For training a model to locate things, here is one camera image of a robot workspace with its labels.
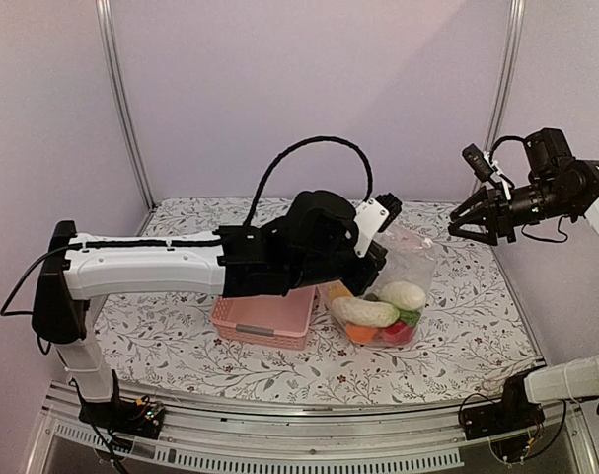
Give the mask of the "yellow peach fruit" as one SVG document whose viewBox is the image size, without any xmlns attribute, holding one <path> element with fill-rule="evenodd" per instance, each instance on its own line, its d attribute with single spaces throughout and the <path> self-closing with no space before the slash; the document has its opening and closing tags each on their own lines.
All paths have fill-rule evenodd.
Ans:
<svg viewBox="0 0 599 474">
<path fill-rule="evenodd" d="M 341 297 L 352 297 L 353 294 L 340 281 L 331 282 L 328 284 L 328 296 L 331 301 Z"/>
</svg>

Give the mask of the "white eggplant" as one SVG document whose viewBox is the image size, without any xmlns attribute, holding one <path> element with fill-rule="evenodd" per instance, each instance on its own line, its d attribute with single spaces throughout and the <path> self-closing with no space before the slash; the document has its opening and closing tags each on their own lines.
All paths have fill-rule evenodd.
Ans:
<svg viewBox="0 0 599 474">
<path fill-rule="evenodd" d="M 356 297 L 339 297 L 330 312 L 340 322 L 370 328 L 386 328 L 400 317 L 399 309 L 389 303 L 367 301 Z"/>
</svg>

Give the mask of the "pale ridged gourd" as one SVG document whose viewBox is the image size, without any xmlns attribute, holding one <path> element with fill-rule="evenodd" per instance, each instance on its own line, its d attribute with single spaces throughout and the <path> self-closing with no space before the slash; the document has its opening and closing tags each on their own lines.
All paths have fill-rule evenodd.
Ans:
<svg viewBox="0 0 599 474">
<path fill-rule="evenodd" d="M 418 285 L 407 281 L 394 281 L 377 292 L 378 298 L 399 309 L 420 310 L 426 304 L 426 292 Z"/>
</svg>

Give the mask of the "clear zip top bag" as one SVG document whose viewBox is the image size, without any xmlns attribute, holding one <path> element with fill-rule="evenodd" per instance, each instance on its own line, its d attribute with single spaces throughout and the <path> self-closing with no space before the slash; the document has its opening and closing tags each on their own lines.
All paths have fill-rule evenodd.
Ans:
<svg viewBox="0 0 599 474">
<path fill-rule="evenodd" d="M 353 343 L 389 348 L 409 344 L 426 307 L 436 267 L 436 246 L 393 224 L 377 241 L 387 262 L 372 285 L 354 296 L 340 281 L 319 287 L 320 302 Z"/>
</svg>

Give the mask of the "orange tangerine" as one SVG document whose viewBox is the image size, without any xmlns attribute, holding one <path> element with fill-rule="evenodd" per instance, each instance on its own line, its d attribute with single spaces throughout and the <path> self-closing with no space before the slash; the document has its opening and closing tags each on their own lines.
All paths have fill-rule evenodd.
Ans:
<svg viewBox="0 0 599 474">
<path fill-rule="evenodd" d="M 367 345 L 371 343 L 379 333 L 378 328 L 359 326 L 348 323 L 345 325 L 347 337 L 355 344 Z"/>
</svg>

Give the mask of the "green leafy vegetable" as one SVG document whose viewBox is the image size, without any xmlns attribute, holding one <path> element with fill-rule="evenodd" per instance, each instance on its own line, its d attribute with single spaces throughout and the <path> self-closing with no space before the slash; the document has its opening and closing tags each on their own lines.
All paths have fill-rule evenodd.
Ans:
<svg viewBox="0 0 599 474">
<path fill-rule="evenodd" d="M 373 293 L 370 293 L 364 297 L 364 300 L 371 302 L 380 302 L 380 299 Z M 399 310 L 399 320 L 404 322 L 410 327 L 415 327 L 421 317 L 420 310 Z"/>
</svg>

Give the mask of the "red apple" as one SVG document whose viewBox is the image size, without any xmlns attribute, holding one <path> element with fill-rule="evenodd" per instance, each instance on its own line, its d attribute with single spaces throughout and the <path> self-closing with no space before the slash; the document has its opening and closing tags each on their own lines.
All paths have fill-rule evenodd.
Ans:
<svg viewBox="0 0 599 474">
<path fill-rule="evenodd" d="M 381 331 L 382 339 L 390 346 L 403 346 L 408 344 L 413 337 L 414 327 L 403 321 L 397 321 Z"/>
</svg>

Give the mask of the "pink plastic basket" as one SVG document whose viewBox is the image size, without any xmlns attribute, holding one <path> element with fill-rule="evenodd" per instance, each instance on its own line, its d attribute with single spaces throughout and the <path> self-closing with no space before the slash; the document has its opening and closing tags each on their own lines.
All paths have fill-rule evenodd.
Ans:
<svg viewBox="0 0 599 474">
<path fill-rule="evenodd" d="M 315 297 L 314 286 L 291 290 L 286 296 L 219 297 L 210 319 L 224 339 L 302 351 Z"/>
</svg>

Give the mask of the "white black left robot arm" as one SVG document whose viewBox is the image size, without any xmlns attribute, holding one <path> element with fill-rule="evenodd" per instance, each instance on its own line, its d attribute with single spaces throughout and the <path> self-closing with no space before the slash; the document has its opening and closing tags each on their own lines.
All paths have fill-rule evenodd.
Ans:
<svg viewBox="0 0 599 474">
<path fill-rule="evenodd" d="M 119 429 L 130 410 L 87 324 L 92 299 L 165 291 L 284 296 L 330 281 L 357 295 L 384 268 L 386 252 L 375 238 L 401 209 L 392 195 L 352 204 L 327 191 L 303 192 L 283 216 L 260 227 L 245 222 L 157 238 L 95 236 L 64 220 L 28 267 L 37 284 L 27 316 L 36 335 L 58 351 L 93 414 Z"/>
</svg>

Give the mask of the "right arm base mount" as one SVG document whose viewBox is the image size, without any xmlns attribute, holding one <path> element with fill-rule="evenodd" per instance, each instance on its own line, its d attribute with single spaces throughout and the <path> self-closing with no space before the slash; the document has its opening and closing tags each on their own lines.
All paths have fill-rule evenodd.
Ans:
<svg viewBox="0 0 599 474">
<path fill-rule="evenodd" d="M 544 454 L 558 440 L 566 421 L 567 402 L 562 401 L 562 418 L 555 433 L 539 451 L 534 450 L 543 439 L 545 413 L 541 405 L 527 398 L 524 382 L 530 373 L 531 370 L 524 370 L 507 378 L 498 401 L 475 392 L 462 401 L 458 410 L 458 423 L 467 440 L 535 429 L 532 434 L 499 438 L 488 444 L 492 455 L 507 466 L 523 464 Z"/>
</svg>

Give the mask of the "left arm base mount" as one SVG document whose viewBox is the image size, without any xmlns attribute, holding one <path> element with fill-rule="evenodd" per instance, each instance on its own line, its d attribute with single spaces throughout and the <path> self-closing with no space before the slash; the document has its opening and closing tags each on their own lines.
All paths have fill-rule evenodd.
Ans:
<svg viewBox="0 0 599 474">
<path fill-rule="evenodd" d="M 86 424 L 110 433 L 158 439 L 166 415 L 165 405 L 144 396 L 137 401 L 126 401 L 117 393 L 109 402 L 87 402 L 79 396 L 79 419 Z"/>
</svg>

